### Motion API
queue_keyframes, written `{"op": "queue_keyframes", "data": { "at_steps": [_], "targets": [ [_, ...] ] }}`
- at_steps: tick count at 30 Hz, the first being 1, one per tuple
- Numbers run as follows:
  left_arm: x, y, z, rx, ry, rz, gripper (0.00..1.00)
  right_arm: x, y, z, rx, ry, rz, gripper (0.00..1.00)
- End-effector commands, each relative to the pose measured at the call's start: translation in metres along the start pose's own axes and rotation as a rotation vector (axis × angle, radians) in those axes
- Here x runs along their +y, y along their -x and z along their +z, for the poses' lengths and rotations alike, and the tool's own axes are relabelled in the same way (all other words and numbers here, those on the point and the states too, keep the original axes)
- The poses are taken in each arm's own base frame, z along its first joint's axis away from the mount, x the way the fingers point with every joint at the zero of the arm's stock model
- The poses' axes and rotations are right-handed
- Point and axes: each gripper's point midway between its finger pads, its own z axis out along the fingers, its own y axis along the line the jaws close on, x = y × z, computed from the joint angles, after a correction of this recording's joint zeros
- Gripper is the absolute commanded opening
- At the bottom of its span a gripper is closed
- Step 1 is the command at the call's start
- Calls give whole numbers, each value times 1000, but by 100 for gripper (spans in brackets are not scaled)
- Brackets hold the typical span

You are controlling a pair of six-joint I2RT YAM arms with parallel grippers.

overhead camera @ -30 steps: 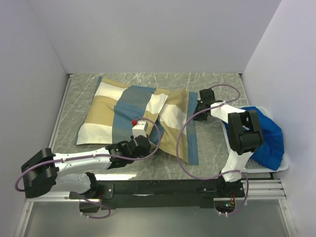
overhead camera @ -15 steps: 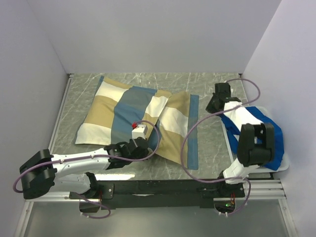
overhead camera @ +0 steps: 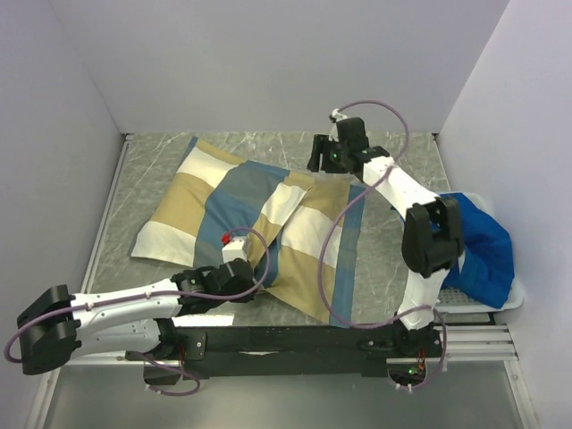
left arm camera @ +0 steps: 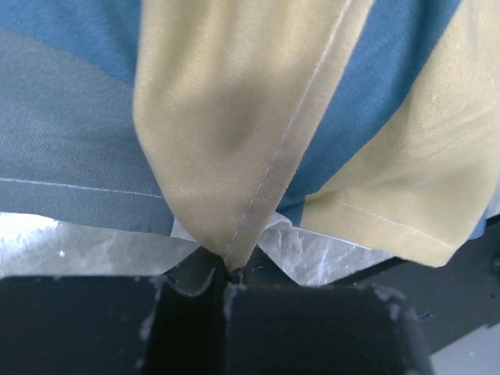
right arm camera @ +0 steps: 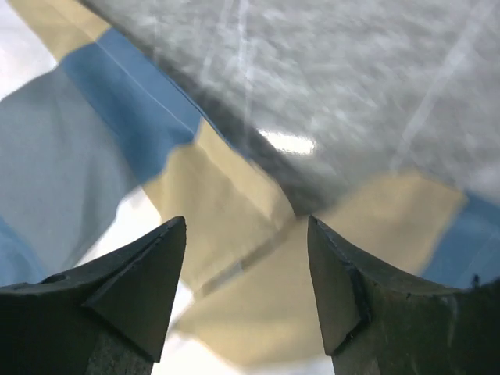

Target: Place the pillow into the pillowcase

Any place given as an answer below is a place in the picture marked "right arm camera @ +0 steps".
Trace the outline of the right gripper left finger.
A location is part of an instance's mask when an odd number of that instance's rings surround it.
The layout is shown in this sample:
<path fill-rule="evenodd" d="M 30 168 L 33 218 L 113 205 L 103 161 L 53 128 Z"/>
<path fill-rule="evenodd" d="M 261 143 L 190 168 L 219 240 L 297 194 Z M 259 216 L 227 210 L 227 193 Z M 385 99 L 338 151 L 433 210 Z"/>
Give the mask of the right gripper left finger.
<path fill-rule="evenodd" d="M 3 287 L 2 373 L 151 373 L 185 247 L 186 223 L 177 216 L 82 266 Z"/>

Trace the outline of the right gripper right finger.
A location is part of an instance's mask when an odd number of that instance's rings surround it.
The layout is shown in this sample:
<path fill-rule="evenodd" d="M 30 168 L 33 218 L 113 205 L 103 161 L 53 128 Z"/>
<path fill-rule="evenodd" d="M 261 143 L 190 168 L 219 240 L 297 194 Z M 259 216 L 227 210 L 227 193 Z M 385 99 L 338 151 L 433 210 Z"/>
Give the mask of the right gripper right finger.
<path fill-rule="evenodd" d="M 324 351 L 337 374 L 496 374 L 499 282 L 447 287 L 378 259 L 309 218 Z"/>

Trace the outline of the blue beige patchwork pillowcase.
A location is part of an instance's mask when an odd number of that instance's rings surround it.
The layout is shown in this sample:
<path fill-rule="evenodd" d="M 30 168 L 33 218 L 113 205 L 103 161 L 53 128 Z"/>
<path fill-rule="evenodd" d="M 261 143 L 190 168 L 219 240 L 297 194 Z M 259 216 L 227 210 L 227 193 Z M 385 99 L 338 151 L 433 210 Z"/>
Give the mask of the blue beige patchwork pillowcase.
<path fill-rule="evenodd" d="M 4 1 L 1 282 L 174 216 L 155 374 L 337 374 L 307 233 L 499 282 L 496 1 Z"/>

